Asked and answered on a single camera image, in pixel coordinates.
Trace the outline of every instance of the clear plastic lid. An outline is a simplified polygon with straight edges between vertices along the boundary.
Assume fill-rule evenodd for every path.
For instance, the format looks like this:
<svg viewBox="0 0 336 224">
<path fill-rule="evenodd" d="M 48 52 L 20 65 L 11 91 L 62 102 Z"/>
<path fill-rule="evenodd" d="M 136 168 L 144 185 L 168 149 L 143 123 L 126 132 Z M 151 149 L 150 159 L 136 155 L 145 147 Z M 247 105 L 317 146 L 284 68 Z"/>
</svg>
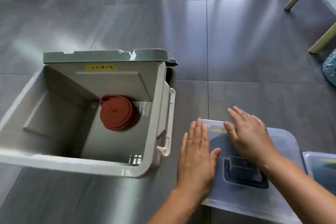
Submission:
<svg viewBox="0 0 336 224">
<path fill-rule="evenodd" d="M 303 157 L 308 174 L 336 196 L 336 155 L 306 151 Z"/>
<path fill-rule="evenodd" d="M 234 149 L 222 121 L 203 120 L 208 125 L 210 151 L 219 147 L 214 187 L 204 205 L 277 223 L 301 223 L 275 186 L 252 163 Z M 275 147 L 304 170 L 295 137 L 286 130 L 267 128 Z"/>
</svg>

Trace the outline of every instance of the gray storage box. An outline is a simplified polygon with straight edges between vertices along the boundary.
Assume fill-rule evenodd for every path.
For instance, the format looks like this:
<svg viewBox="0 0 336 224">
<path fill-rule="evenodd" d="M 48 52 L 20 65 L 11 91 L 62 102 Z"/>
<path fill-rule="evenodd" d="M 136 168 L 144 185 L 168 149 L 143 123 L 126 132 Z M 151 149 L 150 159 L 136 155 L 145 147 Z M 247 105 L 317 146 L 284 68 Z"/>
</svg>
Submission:
<svg viewBox="0 0 336 224">
<path fill-rule="evenodd" d="M 45 66 L 0 121 L 0 162 L 143 176 L 170 154 L 175 91 L 165 82 L 166 64 L 177 64 L 169 55 L 160 49 L 45 53 Z M 99 117 L 105 94 L 130 99 L 138 123 L 106 129 Z"/>
</svg>

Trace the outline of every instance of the hand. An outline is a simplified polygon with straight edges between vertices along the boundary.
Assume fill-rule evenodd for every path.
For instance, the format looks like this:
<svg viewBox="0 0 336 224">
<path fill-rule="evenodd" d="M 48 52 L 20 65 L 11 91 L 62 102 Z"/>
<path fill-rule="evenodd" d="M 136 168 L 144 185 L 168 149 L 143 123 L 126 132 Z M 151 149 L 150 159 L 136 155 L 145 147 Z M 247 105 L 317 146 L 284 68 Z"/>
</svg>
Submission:
<svg viewBox="0 0 336 224">
<path fill-rule="evenodd" d="M 242 157 L 262 168 L 269 159 L 279 155 L 259 118 L 236 106 L 227 111 L 236 128 L 228 121 L 224 122 L 224 127 Z"/>
<path fill-rule="evenodd" d="M 209 152 L 208 127 L 202 126 L 200 118 L 193 121 L 189 133 L 185 133 L 182 140 L 177 190 L 196 204 L 201 203 L 212 189 L 220 153 L 220 148 Z"/>
</svg>

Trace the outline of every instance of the storage box lid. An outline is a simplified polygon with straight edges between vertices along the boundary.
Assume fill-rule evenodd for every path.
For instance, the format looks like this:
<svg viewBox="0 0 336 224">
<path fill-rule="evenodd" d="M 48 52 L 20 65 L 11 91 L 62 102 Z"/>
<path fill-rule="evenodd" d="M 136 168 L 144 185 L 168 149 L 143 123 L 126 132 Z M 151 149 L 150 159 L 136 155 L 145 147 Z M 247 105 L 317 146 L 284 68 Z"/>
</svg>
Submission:
<svg viewBox="0 0 336 224">
<path fill-rule="evenodd" d="M 203 204 L 278 223 L 301 223 L 266 176 L 237 153 L 223 122 L 203 120 L 203 124 L 209 128 L 210 150 L 222 150 L 214 187 Z M 304 169 L 295 137 L 286 130 L 267 130 L 279 152 Z"/>
<path fill-rule="evenodd" d="M 80 51 L 73 53 L 45 52 L 43 62 L 120 62 L 120 61 L 164 61 L 167 67 L 177 66 L 176 60 L 163 49 L 134 49 L 130 52 L 122 50 Z"/>
<path fill-rule="evenodd" d="M 306 151 L 303 157 L 308 174 L 336 196 L 336 155 Z"/>
</svg>

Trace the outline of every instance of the right hand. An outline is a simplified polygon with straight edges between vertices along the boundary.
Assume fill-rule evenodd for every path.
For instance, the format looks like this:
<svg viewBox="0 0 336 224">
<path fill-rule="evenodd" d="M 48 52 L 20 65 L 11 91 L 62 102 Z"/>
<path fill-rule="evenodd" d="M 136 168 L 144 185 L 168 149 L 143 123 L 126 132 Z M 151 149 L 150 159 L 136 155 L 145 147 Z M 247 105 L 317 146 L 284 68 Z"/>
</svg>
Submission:
<svg viewBox="0 0 336 224">
<path fill-rule="evenodd" d="M 233 107 L 228 113 L 234 123 L 224 122 L 224 127 L 239 154 L 256 164 L 259 168 L 279 155 L 271 138 L 268 136 L 265 124 L 256 116 Z"/>
</svg>

